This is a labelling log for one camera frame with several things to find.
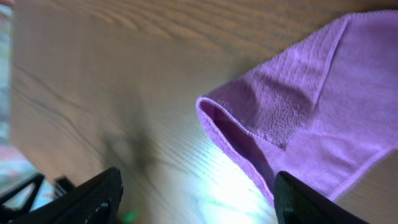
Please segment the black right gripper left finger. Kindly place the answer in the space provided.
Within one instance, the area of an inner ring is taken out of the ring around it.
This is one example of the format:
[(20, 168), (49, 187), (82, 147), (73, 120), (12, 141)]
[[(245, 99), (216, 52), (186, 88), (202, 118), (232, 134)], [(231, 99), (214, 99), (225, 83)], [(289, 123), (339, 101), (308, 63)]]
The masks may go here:
[[(57, 179), (61, 191), (52, 202), (31, 210), (45, 176), (41, 173), (1, 196), (1, 223), (10, 224), (97, 224), (116, 223), (123, 196), (121, 172), (110, 167), (75, 187), (66, 177)], [(34, 186), (20, 209), (4, 205), (30, 184)]]

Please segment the purple microfiber cloth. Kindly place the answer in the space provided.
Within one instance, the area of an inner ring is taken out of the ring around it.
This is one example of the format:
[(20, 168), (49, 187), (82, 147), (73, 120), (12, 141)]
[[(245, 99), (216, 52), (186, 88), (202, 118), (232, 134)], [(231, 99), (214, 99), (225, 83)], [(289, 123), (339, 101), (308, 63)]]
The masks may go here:
[(280, 171), (335, 200), (397, 149), (397, 11), (335, 19), (196, 107), (269, 203)]

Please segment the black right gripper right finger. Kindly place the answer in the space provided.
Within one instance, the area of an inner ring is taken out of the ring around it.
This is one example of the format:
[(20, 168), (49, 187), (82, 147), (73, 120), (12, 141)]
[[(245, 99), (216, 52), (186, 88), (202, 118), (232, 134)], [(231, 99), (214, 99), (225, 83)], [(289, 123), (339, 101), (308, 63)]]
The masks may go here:
[(277, 173), (274, 187), (279, 224), (366, 224), (286, 171)]

